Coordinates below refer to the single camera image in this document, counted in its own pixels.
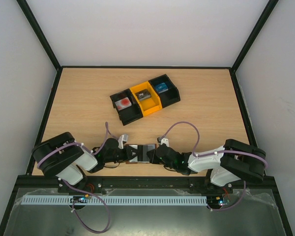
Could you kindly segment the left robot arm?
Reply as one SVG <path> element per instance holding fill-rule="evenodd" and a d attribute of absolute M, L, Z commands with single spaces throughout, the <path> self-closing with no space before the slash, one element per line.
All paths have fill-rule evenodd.
<path fill-rule="evenodd" d="M 96 173 L 107 163 L 129 161 L 138 155 L 138 149 L 126 142 L 127 135 L 117 140 L 105 135 L 104 143 L 90 150 L 70 132 L 64 132 L 35 146 L 31 153 L 45 177 L 57 177 L 62 184 L 83 189 L 87 184 L 85 172 Z"/>

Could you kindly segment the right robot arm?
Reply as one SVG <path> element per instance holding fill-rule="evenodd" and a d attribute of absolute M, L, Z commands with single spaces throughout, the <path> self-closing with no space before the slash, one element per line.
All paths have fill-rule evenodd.
<path fill-rule="evenodd" d="M 147 156 L 151 164 L 163 164 L 186 176 L 211 170 L 205 179 L 205 188 L 211 193 L 237 180 L 262 183 L 268 168 L 265 151 L 234 139 L 227 139 L 213 150 L 195 153 L 179 153 L 162 144 L 148 151 Z"/>

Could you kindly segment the brown leather card holder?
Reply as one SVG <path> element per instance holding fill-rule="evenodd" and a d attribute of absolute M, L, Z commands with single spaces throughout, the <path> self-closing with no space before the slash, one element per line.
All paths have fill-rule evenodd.
<path fill-rule="evenodd" d="M 131 155 L 130 159 L 126 161 L 127 164 L 145 164 L 149 163 L 149 158 L 147 157 L 147 144 L 145 145 L 129 145 L 138 150 L 138 155 Z"/>

